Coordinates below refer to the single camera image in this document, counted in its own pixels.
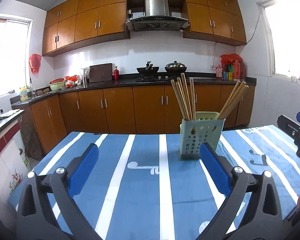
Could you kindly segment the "green perforated utensil holder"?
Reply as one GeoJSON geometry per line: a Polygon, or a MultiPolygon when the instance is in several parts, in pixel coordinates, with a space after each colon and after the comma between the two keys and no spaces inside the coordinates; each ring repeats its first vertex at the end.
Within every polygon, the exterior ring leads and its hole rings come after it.
{"type": "Polygon", "coordinates": [[[216,150],[225,122],[225,119],[218,119],[218,116],[218,112],[196,112],[195,120],[182,120],[179,159],[199,159],[199,149],[204,142],[208,142],[216,150]]]}

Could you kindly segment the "window left side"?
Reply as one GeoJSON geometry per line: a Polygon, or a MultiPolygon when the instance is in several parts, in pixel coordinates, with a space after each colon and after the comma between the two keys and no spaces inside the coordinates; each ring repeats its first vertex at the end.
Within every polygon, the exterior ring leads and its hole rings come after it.
{"type": "Polygon", "coordinates": [[[29,82],[31,21],[0,14],[0,97],[18,92],[29,82]]]}

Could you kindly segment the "red bottle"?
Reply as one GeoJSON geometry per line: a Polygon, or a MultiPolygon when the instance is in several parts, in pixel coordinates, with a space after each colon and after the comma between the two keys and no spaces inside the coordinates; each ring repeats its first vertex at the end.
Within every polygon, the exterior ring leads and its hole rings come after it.
{"type": "Polygon", "coordinates": [[[113,77],[114,77],[114,80],[119,79],[119,70],[118,70],[117,66],[114,67],[113,77]]]}

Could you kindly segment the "window right side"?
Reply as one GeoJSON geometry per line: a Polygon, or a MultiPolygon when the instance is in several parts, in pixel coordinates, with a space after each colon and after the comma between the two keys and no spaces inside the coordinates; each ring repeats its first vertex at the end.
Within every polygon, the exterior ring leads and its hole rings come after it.
{"type": "Polygon", "coordinates": [[[266,28],[270,74],[300,83],[300,0],[258,2],[266,28]]]}

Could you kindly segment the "brown cutting board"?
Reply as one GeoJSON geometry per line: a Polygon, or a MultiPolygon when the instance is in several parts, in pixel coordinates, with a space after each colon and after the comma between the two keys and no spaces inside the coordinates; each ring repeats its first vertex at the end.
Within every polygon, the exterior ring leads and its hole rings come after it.
{"type": "Polygon", "coordinates": [[[104,82],[113,79],[113,64],[104,63],[90,66],[89,82],[104,82]]]}

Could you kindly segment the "steel range hood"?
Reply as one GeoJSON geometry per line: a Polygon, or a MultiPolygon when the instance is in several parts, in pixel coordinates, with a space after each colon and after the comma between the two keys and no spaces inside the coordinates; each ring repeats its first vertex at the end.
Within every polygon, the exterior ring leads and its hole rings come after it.
{"type": "Polygon", "coordinates": [[[129,31],[183,31],[190,26],[185,0],[127,0],[129,31]]]}

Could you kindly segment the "green basin with red lid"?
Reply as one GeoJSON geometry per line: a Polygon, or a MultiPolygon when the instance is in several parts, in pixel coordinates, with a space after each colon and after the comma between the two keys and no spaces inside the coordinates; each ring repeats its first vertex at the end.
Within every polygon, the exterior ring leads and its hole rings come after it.
{"type": "Polygon", "coordinates": [[[62,87],[65,87],[65,80],[63,78],[54,79],[49,83],[51,91],[58,90],[62,87]]]}

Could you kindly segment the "yellow dish soap bottle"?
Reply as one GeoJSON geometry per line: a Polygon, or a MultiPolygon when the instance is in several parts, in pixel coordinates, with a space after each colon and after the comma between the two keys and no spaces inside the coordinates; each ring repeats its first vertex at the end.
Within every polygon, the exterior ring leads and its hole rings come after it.
{"type": "Polygon", "coordinates": [[[27,86],[24,86],[20,89],[20,93],[19,93],[19,96],[20,96],[20,101],[23,102],[23,101],[26,101],[29,97],[28,97],[28,91],[27,91],[27,86]]]}

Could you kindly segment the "red bags and condiment bottles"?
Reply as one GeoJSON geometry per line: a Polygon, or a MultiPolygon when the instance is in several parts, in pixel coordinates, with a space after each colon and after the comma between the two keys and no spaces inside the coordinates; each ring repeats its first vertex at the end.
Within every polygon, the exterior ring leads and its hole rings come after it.
{"type": "Polygon", "coordinates": [[[220,56],[220,63],[216,66],[216,78],[223,81],[245,81],[246,66],[238,54],[224,54],[220,56]]]}

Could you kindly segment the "brown kitchen cabinets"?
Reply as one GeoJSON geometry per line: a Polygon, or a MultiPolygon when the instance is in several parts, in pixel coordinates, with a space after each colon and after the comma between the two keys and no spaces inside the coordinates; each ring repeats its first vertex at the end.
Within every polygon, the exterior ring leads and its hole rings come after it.
{"type": "Polygon", "coordinates": [[[44,152],[71,132],[179,133],[181,111],[171,85],[79,89],[16,102],[21,135],[36,132],[44,152]]]}
{"type": "MultiPolygon", "coordinates": [[[[185,0],[185,38],[231,46],[247,42],[237,0],[185,0]]],[[[47,12],[42,54],[55,56],[92,44],[130,37],[127,0],[68,0],[47,12]]]]}

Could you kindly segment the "gas stove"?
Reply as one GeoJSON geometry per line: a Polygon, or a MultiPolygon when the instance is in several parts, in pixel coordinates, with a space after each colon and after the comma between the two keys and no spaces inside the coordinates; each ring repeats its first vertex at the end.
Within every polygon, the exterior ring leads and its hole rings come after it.
{"type": "Polygon", "coordinates": [[[135,81],[138,83],[160,83],[160,82],[170,82],[171,80],[177,81],[177,78],[181,76],[177,75],[159,75],[159,76],[141,76],[135,81]]]}

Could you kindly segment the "upper brown kitchen cabinets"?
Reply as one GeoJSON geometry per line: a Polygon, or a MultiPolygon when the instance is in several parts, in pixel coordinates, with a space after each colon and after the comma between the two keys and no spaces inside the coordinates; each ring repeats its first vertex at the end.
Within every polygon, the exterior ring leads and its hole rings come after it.
{"type": "MultiPolygon", "coordinates": [[[[185,0],[185,38],[231,46],[247,42],[237,0],[185,0]]],[[[55,56],[92,44],[130,37],[127,0],[68,0],[47,12],[42,54],[55,56]]]]}

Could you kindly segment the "black lidded wok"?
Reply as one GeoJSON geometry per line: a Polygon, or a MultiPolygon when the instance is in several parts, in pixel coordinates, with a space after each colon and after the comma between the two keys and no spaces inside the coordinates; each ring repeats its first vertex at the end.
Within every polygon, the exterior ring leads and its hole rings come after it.
{"type": "Polygon", "coordinates": [[[165,70],[168,74],[180,75],[181,73],[186,72],[187,67],[185,66],[185,64],[183,64],[181,62],[174,61],[174,62],[166,64],[165,70]]]}

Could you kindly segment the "black countertop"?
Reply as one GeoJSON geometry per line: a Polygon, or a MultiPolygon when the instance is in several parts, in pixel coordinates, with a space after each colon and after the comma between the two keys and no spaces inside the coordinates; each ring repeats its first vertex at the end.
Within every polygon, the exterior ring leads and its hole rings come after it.
{"type": "MultiPolygon", "coordinates": [[[[138,83],[135,80],[140,77],[139,74],[122,74],[118,80],[104,81],[87,83],[85,85],[78,85],[71,88],[60,88],[56,91],[50,91],[33,98],[29,98],[26,101],[21,102],[19,96],[10,98],[11,108],[18,109],[24,107],[25,105],[30,105],[35,102],[40,102],[44,99],[48,99],[51,96],[63,93],[80,92],[83,90],[94,90],[94,89],[106,89],[106,88],[119,88],[119,87],[134,87],[134,86],[152,86],[152,85],[170,85],[170,82],[160,82],[160,83],[138,83]]],[[[186,72],[186,81],[189,82],[190,78],[194,79],[195,84],[204,85],[234,85],[236,81],[229,82],[217,79],[216,75],[213,73],[199,73],[199,72],[186,72]]]]}

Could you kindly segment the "black wok with ladle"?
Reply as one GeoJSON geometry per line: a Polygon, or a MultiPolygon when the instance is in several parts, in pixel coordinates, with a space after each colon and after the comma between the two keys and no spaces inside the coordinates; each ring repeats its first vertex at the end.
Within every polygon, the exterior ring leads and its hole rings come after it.
{"type": "Polygon", "coordinates": [[[145,67],[138,67],[136,70],[141,75],[141,79],[152,79],[157,74],[159,67],[154,67],[151,61],[147,61],[145,67]]]}

